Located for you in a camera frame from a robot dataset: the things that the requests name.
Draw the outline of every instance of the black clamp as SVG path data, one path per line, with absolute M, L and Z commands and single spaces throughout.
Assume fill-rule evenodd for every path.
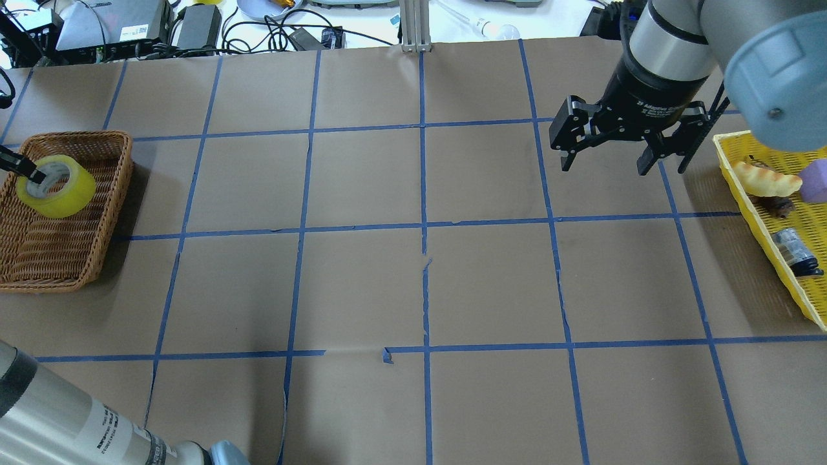
M 46 178 L 45 173 L 38 170 L 33 161 L 5 146 L 0 146 L 0 170 L 11 171 L 35 184 L 42 183 Z

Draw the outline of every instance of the power adapter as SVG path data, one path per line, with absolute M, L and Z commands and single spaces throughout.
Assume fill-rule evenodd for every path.
M 181 32 L 175 44 L 181 50 L 215 48 L 218 42 L 218 28 L 221 26 L 221 12 L 215 5 L 193 5 L 184 10 L 184 19 L 181 20 Z M 213 55 L 214 52 L 204 51 L 192 55 Z
M 325 50 L 322 42 L 319 42 L 316 37 L 313 37 L 307 29 L 300 27 L 295 32 L 290 34 L 287 37 L 290 40 L 290 43 L 293 44 L 293 47 L 297 51 L 304 51 L 304 50 Z

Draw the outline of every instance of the brown woven basket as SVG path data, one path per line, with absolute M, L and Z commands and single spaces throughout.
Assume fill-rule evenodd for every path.
M 14 175 L 0 189 L 0 292 L 69 292 L 98 278 L 132 174 L 132 138 L 121 131 L 32 136 L 20 153 L 31 160 L 71 156 L 95 179 L 83 210 L 46 218 L 15 193 Z

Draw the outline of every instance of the purple foam block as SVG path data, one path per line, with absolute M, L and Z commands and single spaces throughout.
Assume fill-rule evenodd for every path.
M 801 199 L 808 204 L 827 202 L 827 158 L 810 163 L 798 174 L 804 183 L 801 185 Z

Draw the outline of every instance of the yellow tape roll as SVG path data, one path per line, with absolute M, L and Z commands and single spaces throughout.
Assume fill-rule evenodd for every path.
M 95 179 L 73 158 L 66 155 L 45 156 L 35 161 L 46 178 L 35 184 L 26 178 L 17 179 L 17 197 L 47 218 L 66 218 L 84 209 L 95 195 Z M 55 184 L 66 180 L 57 192 L 49 193 Z

